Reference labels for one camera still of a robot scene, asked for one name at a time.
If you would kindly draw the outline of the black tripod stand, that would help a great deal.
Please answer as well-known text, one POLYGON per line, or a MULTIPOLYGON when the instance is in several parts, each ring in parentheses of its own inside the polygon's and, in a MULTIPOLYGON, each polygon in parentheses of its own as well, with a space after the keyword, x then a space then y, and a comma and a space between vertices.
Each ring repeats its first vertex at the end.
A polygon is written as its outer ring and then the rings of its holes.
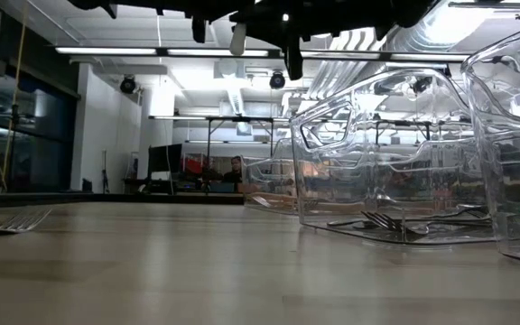
POLYGON ((11 145, 10 145, 10 153, 9 153, 9 171, 8 171, 8 190, 13 188, 13 173, 14 173, 14 151, 15 151, 15 138, 16 138, 16 125, 19 123, 20 117, 18 114, 19 105, 12 105, 12 119, 11 119, 11 131, 9 135, 11 136, 11 145))

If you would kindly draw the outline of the silver ceiling air duct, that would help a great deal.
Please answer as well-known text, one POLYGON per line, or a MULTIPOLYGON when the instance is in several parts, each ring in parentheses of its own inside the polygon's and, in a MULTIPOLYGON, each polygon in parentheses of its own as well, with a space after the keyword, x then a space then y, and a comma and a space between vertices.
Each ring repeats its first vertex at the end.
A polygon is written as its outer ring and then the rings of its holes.
POLYGON ((454 5, 477 1, 440 0, 411 28, 395 26, 381 40, 372 28, 343 32, 330 47, 336 51, 473 52, 520 31, 520 0, 484 0, 487 8, 454 5))

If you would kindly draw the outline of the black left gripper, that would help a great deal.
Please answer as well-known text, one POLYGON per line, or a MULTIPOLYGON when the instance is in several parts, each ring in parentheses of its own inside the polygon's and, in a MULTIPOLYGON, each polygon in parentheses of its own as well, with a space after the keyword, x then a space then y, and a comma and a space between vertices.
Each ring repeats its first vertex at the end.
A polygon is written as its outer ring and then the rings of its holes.
POLYGON ((193 40, 204 43, 207 25, 227 14, 247 8, 255 0, 161 0, 163 10, 184 12, 191 19, 193 40))

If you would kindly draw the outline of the orange-handled silver fork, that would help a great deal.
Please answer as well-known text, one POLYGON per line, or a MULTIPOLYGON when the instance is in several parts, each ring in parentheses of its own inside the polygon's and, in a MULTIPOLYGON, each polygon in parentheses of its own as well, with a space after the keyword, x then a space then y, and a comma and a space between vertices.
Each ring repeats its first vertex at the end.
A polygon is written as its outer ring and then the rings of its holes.
POLYGON ((297 215, 298 200, 294 196, 256 192, 251 200, 259 209, 266 209, 275 213, 297 215))

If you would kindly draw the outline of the person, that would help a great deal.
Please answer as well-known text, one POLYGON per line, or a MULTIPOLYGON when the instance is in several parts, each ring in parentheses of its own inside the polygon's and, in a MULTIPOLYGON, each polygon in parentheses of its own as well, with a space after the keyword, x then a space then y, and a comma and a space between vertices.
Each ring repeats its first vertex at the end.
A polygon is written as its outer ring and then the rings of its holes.
POLYGON ((224 174, 222 181, 237 184, 242 181, 242 160, 240 156, 234 156, 230 160, 231 170, 224 174))

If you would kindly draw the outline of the black background table frame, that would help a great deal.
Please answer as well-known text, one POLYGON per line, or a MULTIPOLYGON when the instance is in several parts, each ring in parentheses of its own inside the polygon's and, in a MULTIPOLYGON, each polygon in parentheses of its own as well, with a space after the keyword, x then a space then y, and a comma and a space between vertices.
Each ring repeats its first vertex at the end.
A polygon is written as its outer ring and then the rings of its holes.
POLYGON ((152 120, 172 122, 172 140, 182 142, 181 167, 187 159, 199 158, 202 172, 225 173, 228 158, 236 155, 255 160, 270 157, 279 137, 278 128, 287 118, 270 116, 152 116, 152 120))

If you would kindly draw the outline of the black monitor screen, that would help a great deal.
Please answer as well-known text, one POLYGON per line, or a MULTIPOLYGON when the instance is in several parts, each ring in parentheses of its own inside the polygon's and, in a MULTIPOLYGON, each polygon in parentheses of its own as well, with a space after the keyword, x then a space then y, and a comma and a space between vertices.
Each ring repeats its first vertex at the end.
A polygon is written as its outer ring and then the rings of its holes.
POLYGON ((148 149, 148 175, 154 172, 176 173, 181 167, 182 144, 151 146, 148 149))

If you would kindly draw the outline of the black aluminium table frame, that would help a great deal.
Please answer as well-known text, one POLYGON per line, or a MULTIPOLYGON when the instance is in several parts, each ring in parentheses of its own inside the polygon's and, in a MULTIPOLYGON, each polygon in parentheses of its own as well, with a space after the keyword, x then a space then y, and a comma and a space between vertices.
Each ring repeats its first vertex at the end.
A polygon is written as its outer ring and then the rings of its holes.
POLYGON ((82 202, 243 205, 244 201, 242 194, 223 195, 222 193, 181 193, 180 195, 174 196, 160 194, 99 194, 83 192, 0 194, 0 208, 82 202))

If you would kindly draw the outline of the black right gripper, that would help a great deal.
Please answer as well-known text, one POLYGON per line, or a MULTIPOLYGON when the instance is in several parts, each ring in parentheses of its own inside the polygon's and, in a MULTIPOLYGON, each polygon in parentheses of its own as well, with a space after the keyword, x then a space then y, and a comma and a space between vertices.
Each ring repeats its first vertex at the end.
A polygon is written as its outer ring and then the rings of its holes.
POLYGON ((268 42, 283 53, 292 80, 302 76, 300 41, 377 24, 377 0, 261 0, 231 14, 246 35, 268 42))

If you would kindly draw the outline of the clear plastic bin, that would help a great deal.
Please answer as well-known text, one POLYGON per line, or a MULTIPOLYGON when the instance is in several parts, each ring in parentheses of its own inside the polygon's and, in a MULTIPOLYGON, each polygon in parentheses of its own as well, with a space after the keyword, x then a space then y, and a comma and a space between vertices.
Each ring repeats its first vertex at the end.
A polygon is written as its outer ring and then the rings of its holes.
POLYGON ((251 200, 251 195, 256 192, 289 195, 297 199, 291 138, 280 139, 271 157, 242 157, 242 163, 240 190, 247 208, 259 209, 251 200))
POLYGON ((361 211, 419 218, 484 206, 486 195, 467 104, 450 78, 428 68, 382 72, 291 121, 300 221, 391 244, 490 242, 490 227, 403 223, 407 240, 376 225, 329 227, 361 211))
POLYGON ((520 32, 461 65, 498 251, 520 260, 520 32))

